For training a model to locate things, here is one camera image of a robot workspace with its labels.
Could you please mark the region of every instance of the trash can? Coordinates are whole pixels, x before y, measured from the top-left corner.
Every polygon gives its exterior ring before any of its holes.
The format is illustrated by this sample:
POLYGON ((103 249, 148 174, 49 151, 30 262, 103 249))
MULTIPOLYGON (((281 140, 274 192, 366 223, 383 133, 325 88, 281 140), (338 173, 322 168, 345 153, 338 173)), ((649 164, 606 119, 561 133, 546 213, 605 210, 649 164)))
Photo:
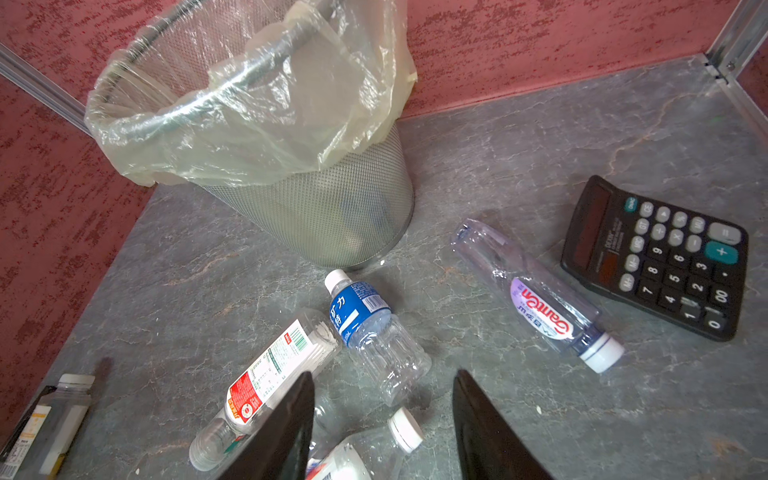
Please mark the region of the trash can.
MULTIPOLYGON (((377 33, 369 35, 372 40, 368 47, 375 47, 376 42, 390 43, 392 54, 383 49, 385 54, 377 61, 399 63, 399 70, 392 70, 389 77, 386 69, 379 71, 383 78, 380 87, 375 85, 378 79, 363 78, 369 73, 356 80, 355 62, 366 52, 377 55, 376 48, 366 49, 366 42, 359 41, 364 35, 347 40, 364 44, 362 54, 349 51, 345 45, 328 46, 343 43, 344 35, 350 36, 348 30, 353 29, 342 25, 344 22, 373 17, 369 12, 360 15, 363 8, 379 8, 367 5, 395 8, 399 0, 363 2, 367 0, 313 0, 299 5, 304 12, 303 16, 294 15, 299 20, 288 22, 286 13, 290 17, 292 6, 296 7, 294 0, 184 0, 139 31, 126 51, 113 55, 89 94, 86 121, 118 171, 137 183, 173 183, 175 177, 185 178, 319 266, 357 268, 372 263, 397 244, 413 212, 412 184, 394 120, 415 80, 415 68, 407 48, 406 56, 398 50, 402 49, 400 42, 405 42, 402 8, 396 13, 403 25, 369 28, 377 33), (387 28, 394 40, 379 32, 386 33, 387 28), (350 102, 357 102, 355 94, 363 96, 373 82, 375 94, 361 103, 372 104, 373 99, 392 104, 385 105, 389 109, 384 111, 386 116, 376 113, 378 107, 371 110, 374 114, 363 111, 361 118, 367 115, 379 120, 374 126, 360 127, 362 133, 356 137, 349 132, 355 133, 360 119, 347 121, 337 131, 326 125, 319 128, 317 113, 307 113, 316 108, 311 95, 283 85, 286 78, 296 83, 306 80, 293 73, 292 69, 300 70, 302 58, 294 60, 292 55, 298 51, 304 57, 323 55, 331 48, 338 48, 339 52, 332 54, 341 60, 328 67, 334 68, 330 73, 319 74, 358 81, 360 93, 353 92, 350 102), (403 77, 403 68, 412 70, 410 76, 403 77), (290 102, 294 97, 309 107, 293 107, 290 102), (293 135, 286 134, 284 142, 281 124, 293 135), (351 137, 344 147, 348 151, 341 147, 334 151, 337 144, 344 143, 345 134, 351 137), (264 148, 253 143, 249 135, 265 138, 264 148), (319 147, 313 150, 310 141, 314 137, 330 140, 325 144, 318 141, 319 147), (247 147, 230 146, 233 138, 247 147), (261 168, 255 174, 247 165, 248 152, 261 168), (316 166, 311 163, 314 158, 319 158, 316 166), (146 165, 137 167, 141 162, 146 165), (200 174, 203 170, 208 177, 200 174)), ((381 17, 385 20, 392 16, 391 12, 384 13, 381 17)), ((359 70, 366 69, 372 70, 367 65, 359 70)), ((334 89, 334 81, 326 82, 327 91, 334 89)), ((344 88, 338 94, 346 95, 344 88)), ((350 116, 361 113, 359 104, 351 105, 350 116)), ((343 119, 342 114, 336 117, 343 119)))

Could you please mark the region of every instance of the calculator keypad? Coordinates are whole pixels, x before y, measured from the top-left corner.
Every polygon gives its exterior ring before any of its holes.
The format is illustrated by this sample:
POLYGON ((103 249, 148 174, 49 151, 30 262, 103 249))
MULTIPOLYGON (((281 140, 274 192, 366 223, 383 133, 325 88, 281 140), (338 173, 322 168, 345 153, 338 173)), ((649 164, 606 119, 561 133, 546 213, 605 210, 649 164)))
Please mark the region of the calculator keypad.
POLYGON ((636 197, 626 199, 624 211, 634 217, 633 236, 619 260, 619 290, 698 328, 725 329, 742 280, 733 248, 741 230, 702 217, 689 221, 685 212, 636 197))

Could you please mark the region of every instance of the white bottle cap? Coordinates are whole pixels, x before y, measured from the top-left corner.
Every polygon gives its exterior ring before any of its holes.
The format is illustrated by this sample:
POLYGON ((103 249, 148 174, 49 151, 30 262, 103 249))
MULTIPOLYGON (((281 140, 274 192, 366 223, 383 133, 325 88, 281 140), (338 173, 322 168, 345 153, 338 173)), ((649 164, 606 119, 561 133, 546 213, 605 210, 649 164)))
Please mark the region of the white bottle cap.
POLYGON ((65 373, 59 379, 59 383, 70 383, 72 385, 92 386, 96 377, 93 375, 75 375, 74 373, 65 373))
POLYGON ((337 268, 333 272, 329 273, 326 276, 326 288, 328 289, 328 293, 333 295, 333 287, 338 285, 342 280, 349 280, 349 277, 346 275, 346 273, 344 273, 344 270, 337 268))
POLYGON ((624 355, 624 346, 615 338, 603 333, 579 358, 597 373, 608 370, 624 355))
POLYGON ((422 428, 405 407, 401 407, 389 419, 389 431, 406 453, 413 452, 424 441, 422 428))

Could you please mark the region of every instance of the plastic bottle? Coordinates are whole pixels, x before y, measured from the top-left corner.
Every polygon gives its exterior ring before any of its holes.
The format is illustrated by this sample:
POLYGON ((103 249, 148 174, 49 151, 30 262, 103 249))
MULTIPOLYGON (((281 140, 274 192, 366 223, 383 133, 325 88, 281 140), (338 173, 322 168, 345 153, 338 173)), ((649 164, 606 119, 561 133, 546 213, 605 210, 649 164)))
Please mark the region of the plastic bottle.
POLYGON ((572 348, 597 373, 624 354, 624 347, 595 324, 600 310, 515 241, 467 218, 458 226, 451 246, 556 350, 572 348))
POLYGON ((192 465, 203 472, 219 465, 261 428, 301 372, 317 376, 340 349, 322 313, 300 310, 227 389, 224 407, 190 445, 192 465))
POLYGON ((380 385, 388 406, 400 403, 432 366, 424 349, 368 283, 343 270, 326 276, 333 301, 330 317, 353 359, 380 385))
POLYGON ((32 416, 0 465, 0 478, 55 478, 91 405, 91 375, 65 373, 56 390, 40 397, 32 416))
POLYGON ((333 402, 323 393, 315 397, 315 417, 312 424, 312 439, 306 470, 312 470, 342 440, 344 419, 333 402))
POLYGON ((306 480, 395 480, 406 455, 423 440, 419 424, 403 407, 389 419, 387 426, 344 439, 306 480))

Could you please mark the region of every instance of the calculator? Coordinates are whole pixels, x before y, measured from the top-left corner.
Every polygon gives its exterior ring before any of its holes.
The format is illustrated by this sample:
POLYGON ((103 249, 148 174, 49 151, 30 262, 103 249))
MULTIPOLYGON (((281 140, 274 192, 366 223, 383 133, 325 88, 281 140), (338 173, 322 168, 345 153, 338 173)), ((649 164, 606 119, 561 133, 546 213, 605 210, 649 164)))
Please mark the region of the calculator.
POLYGON ((727 220, 631 194, 592 176, 561 265, 589 290, 708 339, 736 334, 749 238, 727 220))

